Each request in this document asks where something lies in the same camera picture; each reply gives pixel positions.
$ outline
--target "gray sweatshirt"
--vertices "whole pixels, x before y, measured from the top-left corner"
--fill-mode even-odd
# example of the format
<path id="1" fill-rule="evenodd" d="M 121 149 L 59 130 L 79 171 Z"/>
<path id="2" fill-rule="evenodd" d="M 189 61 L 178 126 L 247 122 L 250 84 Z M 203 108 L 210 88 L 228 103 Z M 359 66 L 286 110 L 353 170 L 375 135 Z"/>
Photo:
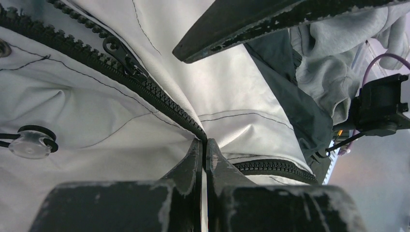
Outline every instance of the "gray sweatshirt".
<path id="1" fill-rule="evenodd" d="M 292 46 L 303 57 L 296 72 L 298 86 L 329 113 L 333 124 L 347 119 L 351 99 L 363 79 L 351 69 L 360 44 L 373 37 L 387 53 L 408 56 L 405 23 L 409 11 L 410 3 L 405 3 L 291 29 Z M 382 58 L 380 66 L 397 70 L 402 65 Z"/>

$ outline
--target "zipper slider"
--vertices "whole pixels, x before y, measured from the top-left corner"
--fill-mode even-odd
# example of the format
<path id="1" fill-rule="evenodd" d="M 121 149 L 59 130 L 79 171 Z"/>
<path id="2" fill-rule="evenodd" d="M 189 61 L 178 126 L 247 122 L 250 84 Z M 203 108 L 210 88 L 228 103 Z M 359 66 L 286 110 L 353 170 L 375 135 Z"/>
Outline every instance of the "zipper slider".
<path id="1" fill-rule="evenodd" d="M 140 65 L 132 53 L 115 36 L 108 36 L 102 43 L 104 51 L 112 55 L 124 66 L 125 74 L 143 83 L 149 78 L 148 72 Z"/>

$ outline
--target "seam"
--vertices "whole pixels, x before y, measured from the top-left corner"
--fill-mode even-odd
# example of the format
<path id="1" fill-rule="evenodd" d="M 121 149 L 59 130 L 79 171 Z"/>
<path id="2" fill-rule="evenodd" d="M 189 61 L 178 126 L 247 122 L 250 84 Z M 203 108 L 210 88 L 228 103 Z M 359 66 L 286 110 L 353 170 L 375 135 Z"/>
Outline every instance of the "seam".
<path id="1" fill-rule="evenodd" d="M 293 129 L 292 129 L 291 127 L 289 127 L 288 125 L 286 125 L 286 123 L 279 122 L 279 121 L 277 121 L 277 120 L 274 120 L 274 119 L 271 119 L 271 118 L 268 118 L 268 117 L 262 116 L 262 115 L 257 114 L 257 113 L 247 113 L 247 114 L 239 114 L 239 115 L 223 116 L 223 117 L 219 117 L 219 118 L 215 118 L 215 119 L 203 120 L 203 121 L 201 121 L 201 122 L 210 122 L 210 121 L 220 120 L 220 119 L 223 119 L 223 118 L 228 118 L 228 117 L 236 117 L 236 116 L 243 116 L 243 115 L 258 115 L 258 116 L 263 117 L 263 118 L 266 118 L 266 119 L 268 119 L 268 120 L 271 120 L 271 121 L 277 122 L 277 123 L 279 123 L 279 124 L 285 125 L 288 129 L 290 129 L 291 131 L 293 131 Z"/>
<path id="2" fill-rule="evenodd" d="M 127 125 L 127 124 L 128 124 L 129 122 L 131 122 L 132 120 L 134 120 L 134 119 L 136 119 L 136 118 L 139 118 L 139 117 L 146 116 L 146 115 L 150 115 L 150 114 L 144 114 L 144 115 L 139 115 L 139 116 L 133 117 L 133 118 L 131 118 L 130 120 L 128 120 L 127 122 L 125 122 L 124 125 L 122 125 L 121 127 L 119 127 L 115 132 L 113 132 L 113 133 L 111 133 L 110 135 L 108 135 L 107 137 L 103 138 L 101 141 L 96 142 L 96 143 L 94 143 L 94 144 L 92 144 L 92 145 L 88 145 L 88 146 L 85 146 L 85 147 L 81 147 L 81 148 L 79 148 L 79 149 L 88 148 L 88 147 L 95 146 L 95 145 L 98 145 L 98 144 L 104 142 L 104 141 L 107 140 L 109 137 L 111 137 L 111 136 L 113 136 L 115 133 L 117 133 L 120 129 L 122 129 L 123 127 L 125 127 L 125 125 Z"/>
<path id="3" fill-rule="evenodd" d="M 278 182 L 278 183 L 280 183 L 280 184 L 283 184 L 283 185 L 287 185 L 288 186 L 288 184 L 285 184 L 285 183 L 283 183 L 283 182 L 280 182 L 280 181 L 278 181 L 278 180 L 276 180 L 275 178 L 273 178 L 273 177 L 269 177 L 269 178 L 271 178 L 272 180 L 274 180 L 274 181 L 276 181 L 276 182 Z"/>
<path id="4" fill-rule="evenodd" d="M 144 29 L 142 29 L 140 20 L 138 19 L 137 8 L 136 8 L 136 6 L 135 6 L 135 2 L 134 2 L 134 0 L 131 0 L 131 1 L 132 1 L 132 4 L 134 5 L 135 16 L 136 16 L 136 18 L 137 18 L 138 25 L 140 25 L 140 28 L 141 28 L 142 33 L 143 33 L 143 34 L 145 35 L 145 37 L 148 39 L 148 41 L 149 41 L 149 43 L 151 44 L 151 46 L 161 55 L 161 52 L 159 52 L 158 49 L 155 48 L 155 46 L 152 44 L 151 40 L 149 40 L 148 36 L 146 35 Z"/>
<path id="5" fill-rule="evenodd" d="M 252 157 L 255 157 L 255 156 L 258 156 L 258 155 L 250 155 L 250 156 L 245 156 L 245 157 L 229 158 L 229 159 L 227 159 L 227 160 L 242 159 L 242 158 L 252 158 Z"/>
<path id="6" fill-rule="evenodd" d="M 24 50 L 24 49 L 22 49 L 22 48 L 20 48 L 20 47 L 18 47 L 18 46 L 15 46 L 15 45 L 10 44 L 10 43 L 8 43 L 8 44 L 9 44 L 9 46 L 18 48 L 18 49 L 20 49 L 21 51 L 27 52 L 27 53 L 32 54 L 32 55 L 40 56 L 40 57 L 42 57 L 41 60 L 44 60 L 44 57 L 41 56 L 41 55 L 39 55 L 39 54 L 32 53 L 32 52 L 28 52 L 28 51 L 26 51 L 26 50 Z M 174 124 L 171 124 L 171 123 L 169 123 L 169 122 L 163 120 L 162 118 L 158 117 L 157 115 L 155 115 L 157 112 L 155 112 L 155 113 L 152 112 L 150 109 L 148 109 L 148 108 L 147 108 L 146 106 L 144 106 L 142 103 L 140 103 L 136 98 L 131 97 L 131 96 L 128 96 L 127 94 L 121 92 L 121 90 L 119 90 L 119 89 L 117 89 L 117 88 L 115 88 L 115 87 L 113 87 L 113 86 L 109 86 L 109 85 L 107 85 L 107 84 L 104 84 L 103 82 L 99 81 L 99 80 L 98 80 L 97 78 L 95 78 L 95 77 L 92 77 L 92 76 L 90 76 L 90 75 L 88 75 L 88 74 L 85 74 L 85 73 L 82 73 L 82 72 L 80 72 L 80 71 L 77 71 L 77 70 L 75 70 L 75 69 L 70 68 L 70 67 L 68 67 L 64 62 L 62 62 L 62 61 L 60 61 L 60 60 L 50 59 L 50 58 L 49 58 L 50 56 L 51 56 L 51 55 L 48 56 L 48 58 L 47 58 L 48 60 L 52 60 L 52 61 L 61 63 L 62 65 L 64 65 L 64 67 L 66 67 L 67 69 L 69 69 L 69 70 L 71 70 L 71 71 L 74 71 L 74 72 L 76 72 L 76 73 L 82 74 L 82 75 L 87 76 L 87 77 L 90 77 L 90 78 L 94 79 L 95 81 L 97 81 L 98 83 L 100 83 L 100 84 L 102 84 L 102 85 L 104 85 L 104 86 L 107 86 L 107 87 L 109 87 L 109 88 L 113 88 L 113 89 L 117 90 L 117 91 L 118 91 L 119 93 L 121 93 L 122 95 L 124 95 L 124 96 L 126 96 L 126 97 L 128 97 L 128 98 L 134 99 L 136 102 L 138 102 L 140 105 L 142 105 L 144 108 L 146 108 L 146 110 L 148 110 L 149 112 L 151 112 L 152 115 L 155 116 L 156 118 L 158 118 L 159 120 L 165 122 L 165 123 L 168 124 L 168 125 L 171 125 L 171 126 L 174 126 L 174 127 L 179 128 L 179 129 L 182 129 L 182 128 L 180 128 L 179 126 L 174 125 Z"/>
<path id="7" fill-rule="evenodd" d="M 25 64 L 25 65 L 23 65 L 23 66 L 20 66 L 20 67 L 18 67 L 18 68 L 15 68 L 15 69 L 0 69 L 0 72 L 3 71 L 3 70 L 8 70 L 8 71 L 19 70 L 19 69 L 22 69 L 22 68 L 26 67 L 26 66 L 29 65 L 29 64 L 33 64 L 33 63 L 35 63 L 35 62 L 48 59 L 50 56 L 51 56 L 51 55 L 48 55 L 48 56 L 42 57 L 41 59 L 38 59 L 38 60 L 35 60 L 35 61 L 30 61 L 29 63 L 27 63 L 27 64 Z"/>

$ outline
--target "gray fabric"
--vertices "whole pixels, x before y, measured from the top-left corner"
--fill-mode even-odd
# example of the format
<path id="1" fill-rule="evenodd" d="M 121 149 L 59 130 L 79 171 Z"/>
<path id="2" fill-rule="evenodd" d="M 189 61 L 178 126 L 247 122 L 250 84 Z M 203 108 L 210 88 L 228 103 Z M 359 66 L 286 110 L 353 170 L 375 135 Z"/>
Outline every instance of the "gray fabric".
<path id="1" fill-rule="evenodd" d="M 288 32 L 264 36 L 245 44 L 245 48 L 289 118 L 305 158 L 328 147 L 333 134 L 332 119 L 292 84 L 295 66 Z"/>
<path id="2" fill-rule="evenodd" d="M 333 123 L 348 117 L 351 98 L 362 80 L 351 71 L 357 46 L 374 37 L 388 49 L 406 57 L 409 42 L 404 34 L 410 3 L 303 25 L 291 29 L 293 48 L 303 56 L 296 78 L 299 87 L 332 117 Z M 380 65 L 399 69 L 401 64 L 384 58 Z"/>

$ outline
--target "zipper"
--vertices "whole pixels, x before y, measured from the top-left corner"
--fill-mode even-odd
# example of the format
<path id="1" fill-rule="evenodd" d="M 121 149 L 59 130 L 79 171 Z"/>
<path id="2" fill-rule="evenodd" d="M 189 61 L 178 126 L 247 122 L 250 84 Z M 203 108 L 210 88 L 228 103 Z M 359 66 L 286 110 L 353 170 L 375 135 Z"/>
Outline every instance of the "zipper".
<path id="1" fill-rule="evenodd" d="M 234 166 L 244 175 L 278 175 L 311 185 L 318 183 L 314 175 L 287 160 L 260 159 L 235 163 Z"/>
<path id="2" fill-rule="evenodd" d="M 84 24 L 93 33 L 98 33 L 99 37 L 104 39 L 104 50 L 115 59 L 100 53 L 97 49 L 92 49 L 88 44 L 84 46 L 81 40 L 75 41 L 72 35 L 65 36 L 62 30 L 55 31 L 52 25 L 45 27 L 41 21 L 32 21 L 28 15 L 19 15 L 16 8 L 10 7 L 5 10 L 1 4 L 0 26 L 55 49 L 119 82 L 206 143 L 207 137 L 202 128 L 156 84 L 118 38 L 63 2 L 59 0 L 47 0 L 47 2 L 78 23 Z"/>

